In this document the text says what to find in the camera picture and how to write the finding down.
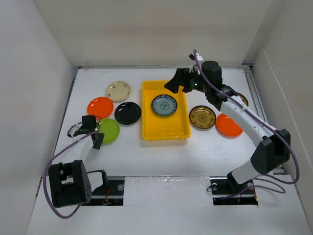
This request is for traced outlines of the green plate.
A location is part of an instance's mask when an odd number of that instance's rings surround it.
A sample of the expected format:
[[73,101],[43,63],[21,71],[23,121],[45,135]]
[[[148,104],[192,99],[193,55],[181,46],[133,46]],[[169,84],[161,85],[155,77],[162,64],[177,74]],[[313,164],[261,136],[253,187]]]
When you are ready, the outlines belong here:
[[104,138],[102,140],[103,144],[111,144],[118,138],[120,126],[116,120],[111,118],[104,118],[99,121],[99,125],[99,133],[104,134]]

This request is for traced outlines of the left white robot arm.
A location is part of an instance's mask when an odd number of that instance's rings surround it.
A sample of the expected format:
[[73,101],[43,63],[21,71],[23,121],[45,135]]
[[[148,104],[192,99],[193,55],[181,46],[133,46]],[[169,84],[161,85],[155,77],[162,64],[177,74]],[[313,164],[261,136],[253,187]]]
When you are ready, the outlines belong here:
[[74,160],[70,163],[50,163],[47,167],[53,208],[91,201],[92,188],[83,159],[90,150],[100,149],[105,135],[99,131],[100,124],[94,115],[82,116],[81,122],[70,127],[67,136],[76,140],[61,153],[68,153]]

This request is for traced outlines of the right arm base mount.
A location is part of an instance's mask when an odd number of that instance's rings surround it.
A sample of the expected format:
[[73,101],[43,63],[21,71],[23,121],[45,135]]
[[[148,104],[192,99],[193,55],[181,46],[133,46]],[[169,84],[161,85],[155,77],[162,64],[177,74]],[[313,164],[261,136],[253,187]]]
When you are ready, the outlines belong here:
[[212,194],[214,206],[258,205],[253,180],[232,189],[226,177],[211,177],[207,192]]

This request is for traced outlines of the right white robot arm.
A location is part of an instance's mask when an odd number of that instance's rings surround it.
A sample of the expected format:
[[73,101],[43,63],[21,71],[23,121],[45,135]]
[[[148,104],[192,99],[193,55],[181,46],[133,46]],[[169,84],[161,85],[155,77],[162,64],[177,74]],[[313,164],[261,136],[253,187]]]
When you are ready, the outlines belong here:
[[291,135],[277,130],[255,115],[230,86],[223,84],[222,69],[215,61],[204,61],[200,69],[178,68],[165,84],[177,93],[196,90],[221,113],[230,117],[252,140],[256,149],[250,160],[227,175],[226,187],[231,194],[239,192],[249,180],[266,175],[290,159]]

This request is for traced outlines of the blue patterned plate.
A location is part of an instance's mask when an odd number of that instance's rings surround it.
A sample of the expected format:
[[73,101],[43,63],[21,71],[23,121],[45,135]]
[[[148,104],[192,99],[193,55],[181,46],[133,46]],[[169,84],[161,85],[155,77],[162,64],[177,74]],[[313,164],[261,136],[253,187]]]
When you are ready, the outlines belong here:
[[152,100],[151,107],[155,114],[167,117],[176,112],[178,103],[172,96],[161,94]]

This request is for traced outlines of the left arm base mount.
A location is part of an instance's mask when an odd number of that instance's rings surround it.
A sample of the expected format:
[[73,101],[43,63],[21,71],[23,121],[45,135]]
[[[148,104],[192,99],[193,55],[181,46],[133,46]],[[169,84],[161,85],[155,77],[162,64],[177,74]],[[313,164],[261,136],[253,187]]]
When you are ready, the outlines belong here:
[[91,206],[123,206],[124,179],[109,179],[107,188],[98,187],[92,192]]

